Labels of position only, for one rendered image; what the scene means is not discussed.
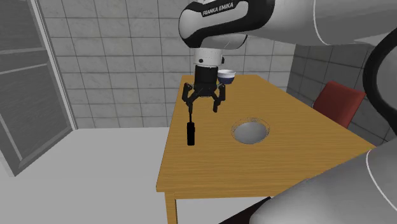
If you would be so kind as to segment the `grey panelled door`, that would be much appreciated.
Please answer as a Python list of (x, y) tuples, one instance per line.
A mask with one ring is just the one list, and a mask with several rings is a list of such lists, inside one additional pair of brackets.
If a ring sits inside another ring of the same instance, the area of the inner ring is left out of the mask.
[(15, 177), (76, 128), (38, 0), (0, 0), (0, 164)]

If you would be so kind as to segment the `blue and white bowl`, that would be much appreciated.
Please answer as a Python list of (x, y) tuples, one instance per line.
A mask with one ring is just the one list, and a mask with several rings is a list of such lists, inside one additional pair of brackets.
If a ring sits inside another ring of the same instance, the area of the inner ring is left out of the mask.
[(230, 69), (220, 69), (218, 71), (218, 81), (222, 84), (228, 85), (231, 84), (235, 78), (236, 72)]

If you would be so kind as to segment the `grey bowl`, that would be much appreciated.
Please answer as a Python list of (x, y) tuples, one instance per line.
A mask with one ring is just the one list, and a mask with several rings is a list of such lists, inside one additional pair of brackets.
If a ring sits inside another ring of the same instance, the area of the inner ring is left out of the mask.
[(269, 124), (257, 117), (246, 117), (236, 121), (231, 128), (232, 137), (242, 144), (262, 142), (270, 134)]

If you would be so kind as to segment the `black slim utensil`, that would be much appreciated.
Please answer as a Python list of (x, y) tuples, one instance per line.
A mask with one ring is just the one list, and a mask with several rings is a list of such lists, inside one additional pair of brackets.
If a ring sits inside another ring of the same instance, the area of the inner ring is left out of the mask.
[(187, 136), (187, 145), (194, 146), (195, 145), (195, 124), (192, 121), (192, 114), (189, 114), (190, 119), (186, 124), (186, 136)]

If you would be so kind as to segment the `wooden table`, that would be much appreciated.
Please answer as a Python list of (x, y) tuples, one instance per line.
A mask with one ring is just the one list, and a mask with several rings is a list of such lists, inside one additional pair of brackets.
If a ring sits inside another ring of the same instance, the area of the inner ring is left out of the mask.
[[(195, 145), (187, 145), (190, 116), (178, 99), (156, 189), (165, 195), (168, 224), (178, 224), (179, 199), (275, 196), (372, 149), (372, 144), (257, 75), (238, 75), (215, 113), (210, 97), (193, 104)], [(242, 144), (231, 135), (246, 117), (265, 120), (270, 134)]]

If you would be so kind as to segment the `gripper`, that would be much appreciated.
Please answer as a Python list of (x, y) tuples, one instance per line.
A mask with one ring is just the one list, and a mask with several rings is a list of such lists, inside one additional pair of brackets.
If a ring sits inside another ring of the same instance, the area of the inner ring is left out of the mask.
[(218, 85), (219, 95), (216, 95), (218, 79), (218, 67), (195, 66), (194, 85), (185, 83), (183, 85), (182, 100), (188, 106), (189, 114), (193, 113), (193, 102), (198, 97), (212, 97), (214, 99), (213, 111), (218, 111), (218, 106), (225, 101), (226, 88), (223, 83)]

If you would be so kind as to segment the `red chair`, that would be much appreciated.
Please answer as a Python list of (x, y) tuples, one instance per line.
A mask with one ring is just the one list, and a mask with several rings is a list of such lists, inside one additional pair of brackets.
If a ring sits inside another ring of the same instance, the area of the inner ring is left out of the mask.
[(313, 102), (312, 108), (348, 128), (365, 95), (362, 91), (329, 81)]

